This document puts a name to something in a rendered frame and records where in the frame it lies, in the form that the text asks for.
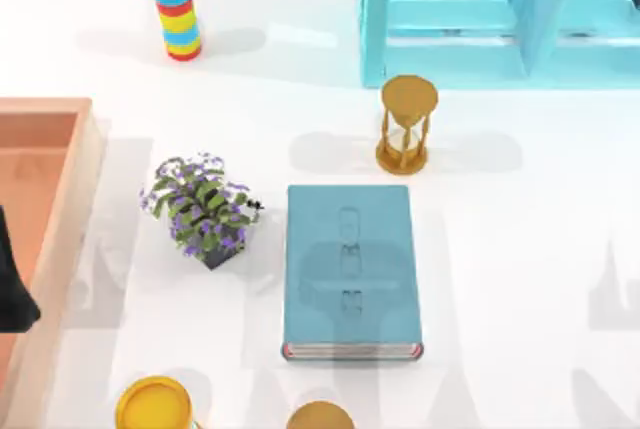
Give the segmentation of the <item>blue book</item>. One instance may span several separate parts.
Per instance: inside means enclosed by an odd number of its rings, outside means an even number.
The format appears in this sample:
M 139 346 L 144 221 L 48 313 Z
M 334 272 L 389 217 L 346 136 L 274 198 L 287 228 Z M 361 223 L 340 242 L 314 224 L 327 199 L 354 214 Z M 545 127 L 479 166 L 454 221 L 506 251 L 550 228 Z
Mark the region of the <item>blue book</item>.
M 291 185 L 288 360 L 417 360 L 424 352 L 409 189 Z

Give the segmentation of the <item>golden hourglass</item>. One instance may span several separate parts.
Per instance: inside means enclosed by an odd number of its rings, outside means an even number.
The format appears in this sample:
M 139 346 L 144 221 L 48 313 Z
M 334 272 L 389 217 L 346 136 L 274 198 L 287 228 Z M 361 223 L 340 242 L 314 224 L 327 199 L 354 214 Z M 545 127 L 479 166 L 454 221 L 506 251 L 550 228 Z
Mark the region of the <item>golden hourglass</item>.
M 413 175 L 427 163 L 430 117 L 438 91 L 417 75 L 398 75 L 382 87 L 381 138 L 376 147 L 380 167 L 395 175 Z
M 329 401 L 312 401 L 300 406 L 289 418 L 286 429 L 356 429 L 349 414 Z

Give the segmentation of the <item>purple flowering potted plant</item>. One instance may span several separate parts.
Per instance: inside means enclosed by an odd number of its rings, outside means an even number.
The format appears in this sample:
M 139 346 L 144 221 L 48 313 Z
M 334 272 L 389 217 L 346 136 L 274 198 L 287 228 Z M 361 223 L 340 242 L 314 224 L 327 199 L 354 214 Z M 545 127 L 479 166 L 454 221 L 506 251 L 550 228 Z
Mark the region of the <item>purple flowering potted plant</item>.
M 168 217 L 177 248 L 210 270 L 245 249 L 248 228 L 264 210 L 246 185 L 226 179 L 224 160 L 209 152 L 165 160 L 139 197 L 155 219 Z

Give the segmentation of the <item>light blue rack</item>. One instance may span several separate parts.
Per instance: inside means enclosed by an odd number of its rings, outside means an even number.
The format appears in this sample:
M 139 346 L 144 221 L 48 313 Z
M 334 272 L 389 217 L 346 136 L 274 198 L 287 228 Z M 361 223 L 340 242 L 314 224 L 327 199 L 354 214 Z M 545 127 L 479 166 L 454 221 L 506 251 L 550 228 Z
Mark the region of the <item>light blue rack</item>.
M 640 89 L 640 0 L 359 0 L 362 83 Z

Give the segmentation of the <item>stack of coloured rings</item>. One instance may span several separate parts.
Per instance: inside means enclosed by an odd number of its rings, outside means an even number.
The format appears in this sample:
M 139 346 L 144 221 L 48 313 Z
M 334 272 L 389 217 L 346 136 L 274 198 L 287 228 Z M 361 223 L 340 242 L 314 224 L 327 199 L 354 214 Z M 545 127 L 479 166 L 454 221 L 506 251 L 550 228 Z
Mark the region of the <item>stack of coloured rings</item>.
M 201 37 L 193 0 L 155 0 L 168 55 L 189 61 L 201 51 Z

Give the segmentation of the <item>yellow cup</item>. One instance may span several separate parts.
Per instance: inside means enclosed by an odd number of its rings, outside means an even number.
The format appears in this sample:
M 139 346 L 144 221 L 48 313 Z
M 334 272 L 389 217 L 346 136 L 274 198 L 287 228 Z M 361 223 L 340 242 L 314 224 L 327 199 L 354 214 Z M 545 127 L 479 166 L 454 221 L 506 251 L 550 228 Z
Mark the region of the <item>yellow cup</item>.
M 188 391 L 167 376 L 132 383 L 115 408 L 116 429 L 201 429 Z

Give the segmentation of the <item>shallow salmon-coloured box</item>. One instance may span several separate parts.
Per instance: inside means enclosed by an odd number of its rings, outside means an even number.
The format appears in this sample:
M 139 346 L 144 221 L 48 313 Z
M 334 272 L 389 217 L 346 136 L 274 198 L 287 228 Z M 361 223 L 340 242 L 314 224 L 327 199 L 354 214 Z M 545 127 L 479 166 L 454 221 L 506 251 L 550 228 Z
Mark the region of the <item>shallow salmon-coloured box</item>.
M 0 335 L 0 429 L 40 429 L 44 419 L 105 148 L 91 108 L 88 98 L 0 97 L 0 205 L 41 310 L 28 332 Z

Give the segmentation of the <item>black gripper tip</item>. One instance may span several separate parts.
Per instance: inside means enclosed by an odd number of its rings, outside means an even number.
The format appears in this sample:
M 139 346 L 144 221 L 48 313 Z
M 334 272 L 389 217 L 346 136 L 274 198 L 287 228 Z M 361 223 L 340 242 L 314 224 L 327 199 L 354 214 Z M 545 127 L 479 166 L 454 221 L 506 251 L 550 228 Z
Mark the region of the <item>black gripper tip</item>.
M 26 333 L 40 318 L 41 311 L 18 273 L 0 205 L 0 333 Z

